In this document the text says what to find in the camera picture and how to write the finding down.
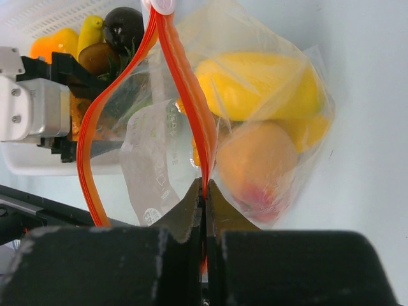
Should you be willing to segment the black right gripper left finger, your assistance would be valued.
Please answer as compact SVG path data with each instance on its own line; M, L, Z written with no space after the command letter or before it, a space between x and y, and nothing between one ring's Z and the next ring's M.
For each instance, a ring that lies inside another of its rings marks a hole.
M186 195L160 220L157 305L200 305L202 246L202 187L196 179Z

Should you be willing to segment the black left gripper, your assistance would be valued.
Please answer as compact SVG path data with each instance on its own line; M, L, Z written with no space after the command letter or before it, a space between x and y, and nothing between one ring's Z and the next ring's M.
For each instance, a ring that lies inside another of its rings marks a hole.
M99 96L108 87L106 81L89 73L72 55L59 52L52 53L50 79L68 87L69 103L71 96L92 99ZM77 141L72 140L72 130L71 119L71 131L67 136L29 139L36 140L38 147L49 150L53 155L58 155L62 163L73 163L77 160Z

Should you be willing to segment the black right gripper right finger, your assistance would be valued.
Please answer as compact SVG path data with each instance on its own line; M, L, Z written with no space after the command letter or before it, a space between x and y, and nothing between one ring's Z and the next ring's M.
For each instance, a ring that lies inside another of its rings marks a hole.
M221 237L224 231L259 231L260 229L241 214L222 195L214 180L210 180L205 199L205 234L203 249L208 275L208 301L210 305L222 304L222 250Z

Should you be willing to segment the pink toy peach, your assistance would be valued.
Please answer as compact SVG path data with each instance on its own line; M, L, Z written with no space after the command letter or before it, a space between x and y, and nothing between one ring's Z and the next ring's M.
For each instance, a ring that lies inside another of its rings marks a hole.
M233 195L239 207L251 219L261 223L275 222L289 207L291 191L272 191L253 184Z

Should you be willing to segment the orange toy fruit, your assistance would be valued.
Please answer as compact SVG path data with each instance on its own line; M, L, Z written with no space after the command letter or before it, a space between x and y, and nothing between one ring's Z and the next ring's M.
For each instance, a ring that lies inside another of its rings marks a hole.
M288 134L272 121L233 130L217 151L219 176L229 192L247 203L270 203L293 181L298 162Z

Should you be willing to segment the clear zip bag red zipper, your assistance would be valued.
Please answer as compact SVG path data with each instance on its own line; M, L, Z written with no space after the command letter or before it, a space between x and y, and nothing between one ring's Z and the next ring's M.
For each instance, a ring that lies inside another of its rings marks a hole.
M91 103L77 169L94 223L109 226L91 152L119 164L131 220L157 224L193 182L215 186L242 222L269 230L294 205L331 128L321 66L235 1L144 1L139 47Z

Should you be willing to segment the yellow toy mango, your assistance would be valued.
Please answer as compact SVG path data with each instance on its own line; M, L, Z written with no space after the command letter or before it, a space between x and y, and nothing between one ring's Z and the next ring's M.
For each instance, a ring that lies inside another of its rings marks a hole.
M326 100L306 57L229 52L199 63L195 75L209 109L232 121L305 119Z

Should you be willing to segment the green toy bell pepper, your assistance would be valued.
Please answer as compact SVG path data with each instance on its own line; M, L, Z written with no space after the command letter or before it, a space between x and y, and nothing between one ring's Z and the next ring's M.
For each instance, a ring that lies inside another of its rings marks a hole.
M148 96L144 96L141 98L138 98L126 111L124 117L125 118L130 118L134 113L137 111L141 110L142 108L145 108L147 106L150 106L152 104L152 96L149 94Z

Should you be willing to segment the yellow toy bell pepper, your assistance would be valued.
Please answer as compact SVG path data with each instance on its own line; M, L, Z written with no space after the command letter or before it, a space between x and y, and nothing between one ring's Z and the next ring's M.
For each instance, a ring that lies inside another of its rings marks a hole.
M306 119L278 120L295 145L298 153L308 151L319 145L331 127L331 120L323 115Z

